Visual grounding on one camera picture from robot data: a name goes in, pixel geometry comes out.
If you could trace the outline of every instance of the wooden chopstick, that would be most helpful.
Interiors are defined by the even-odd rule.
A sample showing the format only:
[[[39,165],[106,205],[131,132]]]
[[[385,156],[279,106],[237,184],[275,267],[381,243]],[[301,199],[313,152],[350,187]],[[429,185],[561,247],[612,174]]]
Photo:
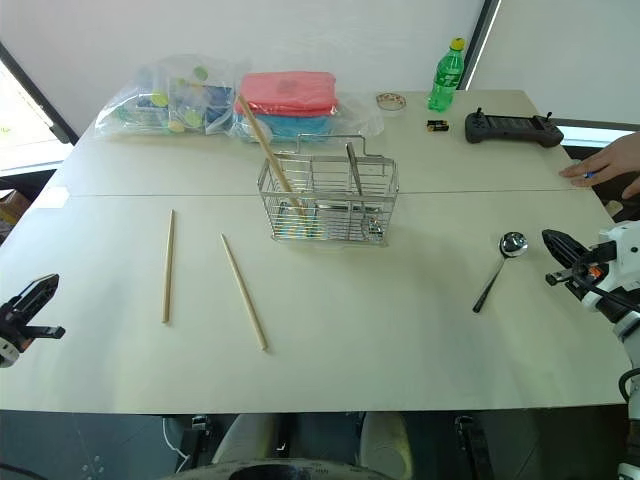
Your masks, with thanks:
[[[262,326],[260,325],[260,321],[258,320],[258,315],[256,315],[256,310],[253,307],[253,303],[251,302],[251,298],[249,297],[249,292],[247,291],[247,287],[244,284],[242,275],[240,275],[240,270],[238,270],[236,260],[235,258],[233,258],[233,254],[231,253],[231,249],[229,248],[229,244],[227,243],[227,239],[224,236],[224,233],[221,233],[220,237],[222,238],[224,249],[227,252],[227,257],[229,257],[229,263],[231,263],[231,268],[233,269],[233,274],[236,277],[236,282],[238,283],[238,287],[240,287],[240,292],[242,293],[242,297],[244,298],[244,304],[247,307],[247,312],[249,313],[249,318],[251,319],[251,323],[253,324],[253,329],[255,330],[256,336],[258,337],[260,348],[262,348],[262,350],[267,350],[267,340],[264,338]]]
[[[253,128],[253,131],[255,132],[256,137],[258,137],[258,142],[260,142],[260,146],[262,147],[262,150],[267,155],[267,159],[271,164],[271,169],[275,172],[276,177],[278,177],[278,182],[280,183],[280,186],[285,192],[292,193],[293,190],[291,190],[291,185],[289,184],[287,177],[284,176],[282,168],[280,168],[280,163],[278,162],[278,159],[274,155],[273,150],[271,150],[271,147],[269,146],[269,142],[265,138],[264,132],[260,128],[260,125],[258,125],[258,121],[256,120],[256,117],[253,115],[253,112],[251,111],[251,108],[249,107],[247,100],[242,95],[238,95],[238,103],[240,104],[240,106],[242,107],[242,110],[244,111],[244,116],[247,117],[247,120],[249,120],[249,123],[251,124],[251,128]],[[293,203],[293,205],[298,210],[298,215],[300,215],[301,217],[304,217],[304,208],[302,207],[302,204],[300,203],[300,201],[297,198],[289,198],[289,200],[291,201],[291,203]]]
[[[162,323],[168,324],[171,311],[171,271],[173,267],[173,219],[175,212],[169,213],[169,235],[167,237],[167,256],[164,264],[164,297],[162,299]]]

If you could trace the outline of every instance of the folded cloth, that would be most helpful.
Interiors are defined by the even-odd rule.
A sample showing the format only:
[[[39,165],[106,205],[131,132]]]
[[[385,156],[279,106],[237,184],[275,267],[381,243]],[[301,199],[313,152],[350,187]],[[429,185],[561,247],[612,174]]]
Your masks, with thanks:
[[[335,83],[327,72],[249,73],[242,79],[240,94],[257,114],[319,117],[335,113]],[[238,103],[235,111],[242,113]]]
[[[280,115],[256,115],[270,129],[274,142],[296,141],[299,133],[313,133],[315,135],[328,135],[331,131],[331,117],[284,117]],[[244,115],[237,115],[236,123],[247,123]]]

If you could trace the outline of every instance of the spoon handle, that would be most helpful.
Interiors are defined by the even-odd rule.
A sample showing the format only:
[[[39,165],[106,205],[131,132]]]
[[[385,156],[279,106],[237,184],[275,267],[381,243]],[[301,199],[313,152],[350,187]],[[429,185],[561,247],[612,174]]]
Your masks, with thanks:
[[[489,292],[491,291],[491,287],[493,287],[493,284],[495,283],[496,278],[498,278],[498,274],[500,273],[500,270],[502,270],[502,267],[504,266],[504,260],[505,260],[504,257],[502,257],[502,260],[500,261],[500,264],[496,269],[496,273],[494,273],[491,279],[487,282],[484,289],[482,290],[482,293],[478,297],[478,300],[476,300],[476,303],[473,306],[473,311],[475,313],[480,313],[480,310],[482,310],[482,306],[484,305],[484,302],[487,299]]]

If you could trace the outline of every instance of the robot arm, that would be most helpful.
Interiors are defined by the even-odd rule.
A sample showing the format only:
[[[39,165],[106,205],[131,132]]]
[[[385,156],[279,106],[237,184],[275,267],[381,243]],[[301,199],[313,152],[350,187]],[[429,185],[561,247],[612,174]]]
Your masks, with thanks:
[[[618,382],[629,404],[630,421],[627,455],[618,468],[618,478],[640,480],[640,222],[601,231],[600,243],[591,249],[554,230],[544,230],[542,238],[564,267],[547,274],[547,283],[564,283],[587,310],[607,317],[631,360],[633,368]]]
[[[47,275],[31,282],[18,295],[0,306],[0,367],[13,365],[36,338],[62,338],[62,327],[33,327],[28,323],[58,288],[60,277]]]

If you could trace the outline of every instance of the yellow object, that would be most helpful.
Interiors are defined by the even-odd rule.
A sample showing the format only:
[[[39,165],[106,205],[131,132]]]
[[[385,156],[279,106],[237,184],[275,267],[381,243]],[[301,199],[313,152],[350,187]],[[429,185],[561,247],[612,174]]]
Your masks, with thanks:
[[[31,202],[14,189],[0,190],[0,221],[15,225]]]
[[[260,348],[262,348],[263,351],[266,351],[267,348],[269,348],[269,345],[267,344],[266,338],[264,338],[262,325],[260,325],[260,320],[258,320],[256,309],[253,306],[253,302],[251,302],[251,297],[249,297],[247,286],[244,283],[242,275],[240,275],[240,270],[238,269],[238,264],[236,263],[236,259],[233,256],[233,253],[231,253],[231,249],[229,248],[229,244],[227,243],[227,237],[224,236],[224,233],[221,233],[220,237],[222,238],[222,244],[224,245],[224,249],[227,252],[227,257],[229,258],[229,263],[231,264],[233,275],[236,277],[236,283],[240,288],[240,293],[242,293],[242,298],[244,298],[244,305],[247,308],[247,313],[249,313],[251,324],[253,325],[253,329],[255,330],[256,335],[258,336],[258,343],[260,343]]]
[[[182,125],[177,120],[171,120],[169,122],[168,127],[169,127],[169,130],[171,130],[173,133],[182,133],[182,132],[184,132],[184,125]]]
[[[195,83],[192,83],[189,85],[189,88],[191,90],[191,94],[192,95],[199,95],[202,96],[205,93],[205,89],[202,85],[197,85]]]
[[[451,40],[451,49],[452,50],[462,50],[464,48],[464,38],[454,38]]]
[[[162,323],[168,324],[171,317],[171,270],[173,269],[173,219],[175,211],[169,212],[169,235],[167,237],[167,256],[164,264],[164,296],[162,297]]]
[[[166,107],[169,105],[169,97],[167,96],[167,93],[162,90],[154,90],[151,92],[151,103],[156,107]]]

